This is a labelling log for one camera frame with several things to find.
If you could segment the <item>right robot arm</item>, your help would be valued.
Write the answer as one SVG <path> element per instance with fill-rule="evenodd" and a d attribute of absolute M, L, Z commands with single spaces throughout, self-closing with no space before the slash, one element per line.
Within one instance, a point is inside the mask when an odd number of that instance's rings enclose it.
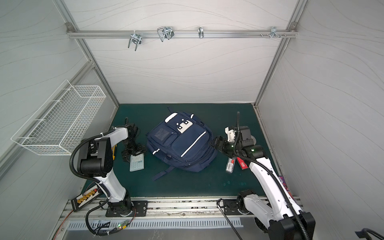
<path fill-rule="evenodd" d="M 214 138 L 211 146 L 231 159 L 243 161 L 267 197 L 262 200 L 252 191 L 242 191 L 237 198 L 238 211 L 252 214 L 257 227 L 271 240 L 311 240 L 316 226 L 314 217 L 288 193 L 249 127 L 226 128 L 225 133 L 226 137 Z"/>

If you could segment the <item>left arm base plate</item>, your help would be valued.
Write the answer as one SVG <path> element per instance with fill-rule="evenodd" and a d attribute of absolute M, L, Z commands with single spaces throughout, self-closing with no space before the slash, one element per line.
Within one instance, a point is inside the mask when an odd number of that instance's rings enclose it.
<path fill-rule="evenodd" d="M 148 209 L 148 201 L 120 201 L 117 203 L 108 202 L 106 217 L 145 217 Z"/>

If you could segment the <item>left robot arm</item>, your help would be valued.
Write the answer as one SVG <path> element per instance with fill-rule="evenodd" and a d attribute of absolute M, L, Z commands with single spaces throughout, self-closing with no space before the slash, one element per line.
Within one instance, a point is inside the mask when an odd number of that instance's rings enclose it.
<path fill-rule="evenodd" d="M 90 189 L 71 200 L 74 212 L 78 212 L 107 190 L 107 217 L 126 217 L 134 213 L 135 204 L 116 177 L 113 165 L 117 145 L 122 142 L 125 146 L 122 151 L 123 161 L 130 164 L 130 171 L 144 169 L 146 149 L 136 143 L 138 131 L 139 128 L 126 119 L 122 127 L 113 128 L 100 138 L 82 141 L 83 145 L 75 153 L 78 156 L 76 171 L 80 176 L 93 178 L 96 182 Z"/>

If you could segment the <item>white green calculator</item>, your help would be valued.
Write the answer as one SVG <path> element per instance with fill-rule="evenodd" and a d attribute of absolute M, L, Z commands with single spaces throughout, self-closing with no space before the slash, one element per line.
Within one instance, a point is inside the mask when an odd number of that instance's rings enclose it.
<path fill-rule="evenodd" d="M 145 168 L 144 154 L 130 157 L 130 172 L 140 171 Z"/>

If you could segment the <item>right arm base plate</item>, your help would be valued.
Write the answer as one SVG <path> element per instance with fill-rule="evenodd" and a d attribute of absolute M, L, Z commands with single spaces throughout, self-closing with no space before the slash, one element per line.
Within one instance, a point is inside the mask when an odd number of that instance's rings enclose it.
<path fill-rule="evenodd" d="M 240 200 L 230 200 L 224 199 L 222 200 L 222 207 L 224 208 L 224 213 L 226 215 L 234 216 L 234 215 L 249 215 L 250 212 L 246 210 L 244 205 Z"/>

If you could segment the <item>navy blue student backpack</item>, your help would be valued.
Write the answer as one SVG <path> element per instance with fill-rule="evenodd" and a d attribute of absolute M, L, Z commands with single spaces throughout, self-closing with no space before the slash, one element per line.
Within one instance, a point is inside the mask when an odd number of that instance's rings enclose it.
<path fill-rule="evenodd" d="M 218 151 L 210 142 L 215 138 L 211 129 L 194 114 L 176 112 L 147 133 L 148 151 L 169 167 L 156 174 L 152 180 L 174 169 L 198 173 L 207 168 Z"/>

